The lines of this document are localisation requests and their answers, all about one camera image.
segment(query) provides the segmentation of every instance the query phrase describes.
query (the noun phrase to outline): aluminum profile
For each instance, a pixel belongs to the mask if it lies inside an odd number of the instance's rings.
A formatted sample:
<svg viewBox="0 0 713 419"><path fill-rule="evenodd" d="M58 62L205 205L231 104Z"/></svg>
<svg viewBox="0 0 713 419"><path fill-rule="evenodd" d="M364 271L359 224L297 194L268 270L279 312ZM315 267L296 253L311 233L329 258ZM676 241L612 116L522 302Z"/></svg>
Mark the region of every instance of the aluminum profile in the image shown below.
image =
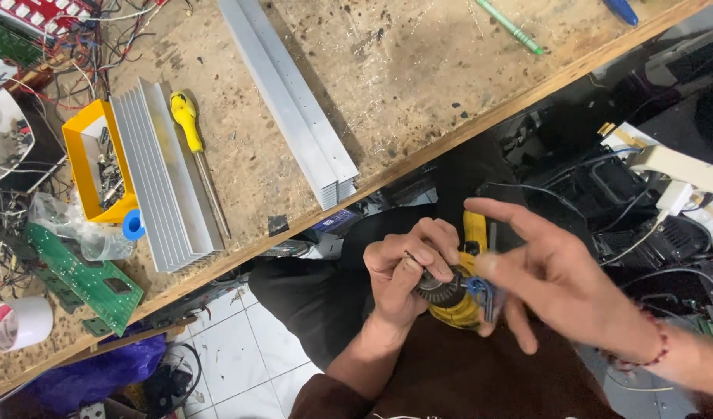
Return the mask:
<svg viewBox="0 0 713 419"><path fill-rule="evenodd" d="M178 131L161 86L138 86L111 96L137 201L158 272L177 272L224 248L190 150Z"/></svg>
<svg viewBox="0 0 713 419"><path fill-rule="evenodd" d="M359 171L258 1L219 0L219 8L323 210L353 195Z"/></svg>

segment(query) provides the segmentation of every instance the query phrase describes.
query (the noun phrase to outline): yellow screwdriver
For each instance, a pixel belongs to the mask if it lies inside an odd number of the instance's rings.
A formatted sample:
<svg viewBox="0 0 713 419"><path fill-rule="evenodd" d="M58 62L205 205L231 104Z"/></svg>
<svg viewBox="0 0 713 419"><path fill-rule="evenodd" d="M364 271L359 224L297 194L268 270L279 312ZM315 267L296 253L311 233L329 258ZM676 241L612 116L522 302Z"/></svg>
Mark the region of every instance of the yellow screwdriver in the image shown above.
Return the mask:
<svg viewBox="0 0 713 419"><path fill-rule="evenodd" d="M212 196L212 204L214 205L214 210L219 216L219 223L221 224L227 238L232 239L230 227L228 227L227 221L224 219L224 213L221 212L219 197L217 197L216 190L212 185L209 166L207 165L207 159L204 156L204 145L202 144L202 139L199 138L199 132L196 129L196 108L184 92L173 92L170 95L170 111L173 113L175 121L183 127L183 131L186 133L188 147L191 149L194 158L196 158L196 164L199 165L199 171L202 173L204 183Z"/></svg>

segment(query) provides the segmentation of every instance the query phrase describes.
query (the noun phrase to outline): brown shirt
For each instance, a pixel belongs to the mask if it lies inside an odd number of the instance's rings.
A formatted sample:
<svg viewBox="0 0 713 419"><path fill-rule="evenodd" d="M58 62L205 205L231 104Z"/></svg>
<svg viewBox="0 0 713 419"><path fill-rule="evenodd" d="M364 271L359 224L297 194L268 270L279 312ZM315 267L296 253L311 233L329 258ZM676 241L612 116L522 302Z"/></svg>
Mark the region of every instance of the brown shirt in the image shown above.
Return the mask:
<svg viewBox="0 0 713 419"><path fill-rule="evenodd" d="M539 349L529 356L505 324L481 338L423 315L377 400L318 374L289 417L622 419L565 338L541 324L533 331Z"/></svg>

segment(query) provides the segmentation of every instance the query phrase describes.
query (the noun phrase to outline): blue pen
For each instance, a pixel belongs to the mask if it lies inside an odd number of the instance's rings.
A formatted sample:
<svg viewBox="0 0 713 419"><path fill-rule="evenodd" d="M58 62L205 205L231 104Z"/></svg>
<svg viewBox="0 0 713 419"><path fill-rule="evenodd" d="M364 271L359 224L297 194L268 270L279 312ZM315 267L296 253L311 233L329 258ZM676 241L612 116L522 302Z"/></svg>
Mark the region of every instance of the blue pen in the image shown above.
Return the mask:
<svg viewBox="0 0 713 419"><path fill-rule="evenodd" d="M613 14L620 16L625 23L633 26L638 24L638 16L626 0L604 0L604 3L612 10Z"/></svg>

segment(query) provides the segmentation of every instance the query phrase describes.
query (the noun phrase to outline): man's right hand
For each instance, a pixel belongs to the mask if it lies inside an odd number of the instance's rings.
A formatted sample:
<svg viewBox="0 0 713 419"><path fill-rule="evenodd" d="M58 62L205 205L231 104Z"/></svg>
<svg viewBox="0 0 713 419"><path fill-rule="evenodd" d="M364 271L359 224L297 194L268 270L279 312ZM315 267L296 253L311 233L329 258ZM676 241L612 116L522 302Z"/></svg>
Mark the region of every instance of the man's right hand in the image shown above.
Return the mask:
<svg viewBox="0 0 713 419"><path fill-rule="evenodd" d="M526 353L537 341L521 302L569 339L649 362L661 350L656 326L612 283L573 234L523 206L471 198L465 208L506 222L527 241L510 252L483 253L475 271L509 291L507 323Z"/></svg>

